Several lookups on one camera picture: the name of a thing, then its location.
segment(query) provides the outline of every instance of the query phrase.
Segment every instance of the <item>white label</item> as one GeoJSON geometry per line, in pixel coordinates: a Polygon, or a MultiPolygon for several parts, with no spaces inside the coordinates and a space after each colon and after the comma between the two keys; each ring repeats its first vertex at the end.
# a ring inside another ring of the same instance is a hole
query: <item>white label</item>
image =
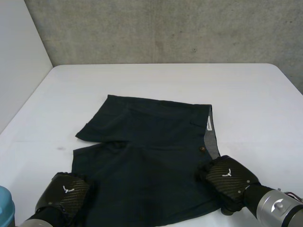
{"type": "Polygon", "coordinates": [[[212,131],[212,122],[210,121],[210,116],[208,116],[208,120],[207,120],[207,126],[206,126],[206,129],[208,131],[212,131]]]}

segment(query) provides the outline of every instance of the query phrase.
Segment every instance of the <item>white wall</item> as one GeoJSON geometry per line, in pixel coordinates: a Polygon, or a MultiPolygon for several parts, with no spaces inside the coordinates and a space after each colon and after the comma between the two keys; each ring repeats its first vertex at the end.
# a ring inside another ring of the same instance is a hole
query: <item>white wall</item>
{"type": "Polygon", "coordinates": [[[0,133],[52,64],[23,0],[0,0],[0,133]]]}

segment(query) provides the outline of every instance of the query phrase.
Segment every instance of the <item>bird logo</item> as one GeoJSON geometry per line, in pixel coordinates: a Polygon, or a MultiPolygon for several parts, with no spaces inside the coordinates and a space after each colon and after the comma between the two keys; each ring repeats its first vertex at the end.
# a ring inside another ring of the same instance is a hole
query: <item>bird logo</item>
{"type": "Polygon", "coordinates": [[[228,169],[228,170],[229,170],[229,173],[226,174],[226,175],[222,175],[222,176],[232,176],[232,171],[231,171],[231,169],[228,169]]]}
{"type": "Polygon", "coordinates": [[[63,189],[64,189],[65,193],[72,192],[72,191],[74,191],[74,190],[75,190],[75,189],[68,190],[68,189],[66,189],[66,188],[65,188],[65,186],[64,186],[64,185],[63,185],[63,189]]]}

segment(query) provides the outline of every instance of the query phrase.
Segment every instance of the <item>concrete wall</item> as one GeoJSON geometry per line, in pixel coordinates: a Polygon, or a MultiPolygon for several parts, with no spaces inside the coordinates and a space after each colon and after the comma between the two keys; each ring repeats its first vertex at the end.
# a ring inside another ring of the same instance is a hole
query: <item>concrete wall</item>
{"type": "Polygon", "coordinates": [[[267,62],[303,92],[301,0],[26,0],[54,66],[267,62]]]}
{"type": "Polygon", "coordinates": [[[0,133],[52,64],[22,0],[0,0],[0,133]]]}

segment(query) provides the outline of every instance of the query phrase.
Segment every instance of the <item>folded shorts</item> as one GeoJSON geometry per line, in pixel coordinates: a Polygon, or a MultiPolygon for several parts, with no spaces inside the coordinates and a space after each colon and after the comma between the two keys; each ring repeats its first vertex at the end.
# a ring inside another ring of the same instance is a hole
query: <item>folded shorts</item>
{"type": "Polygon", "coordinates": [[[208,214],[216,195],[195,179],[218,157],[211,105],[108,96],[76,137],[72,172],[96,183],[85,226],[152,227],[208,214]]]}

